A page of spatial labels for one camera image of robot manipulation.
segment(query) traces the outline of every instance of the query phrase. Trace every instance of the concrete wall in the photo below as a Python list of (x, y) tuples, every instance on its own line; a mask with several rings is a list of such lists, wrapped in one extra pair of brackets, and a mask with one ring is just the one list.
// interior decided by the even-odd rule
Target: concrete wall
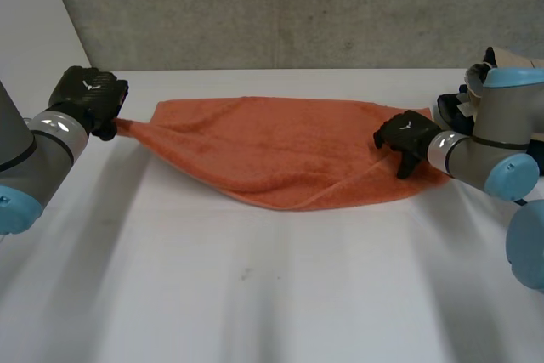
[(463, 67), (543, 57), (544, 0), (64, 0), (106, 70)]

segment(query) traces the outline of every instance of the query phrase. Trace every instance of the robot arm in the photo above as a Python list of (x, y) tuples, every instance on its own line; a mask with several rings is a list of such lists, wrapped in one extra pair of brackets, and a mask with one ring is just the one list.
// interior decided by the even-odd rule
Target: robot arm
[(0, 235), (28, 230), (39, 218), (89, 134), (110, 140), (128, 84), (95, 68), (71, 67), (48, 108), (25, 123), (0, 83)]
[[(385, 122), (374, 134), (402, 152), (397, 176), (407, 178), (420, 161), (448, 173), (490, 196), (526, 204), (539, 167), (525, 152), (533, 133), (544, 131), (544, 70), (495, 68), (481, 89), (478, 117), (468, 137), (443, 131), (414, 111)], [(525, 286), (544, 292), (544, 200), (523, 205), (506, 237), (512, 272)]]
[(544, 130), (542, 108), (544, 71), (493, 69), (485, 81), (472, 136), (442, 131), (424, 116), (407, 111), (386, 122), (375, 140), (378, 147), (385, 143), (403, 152), (401, 167), (409, 163), (406, 177), (419, 161), (427, 160), (491, 196), (517, 201), (538, 181), (538, 164), (525, 152), (531, 135)]

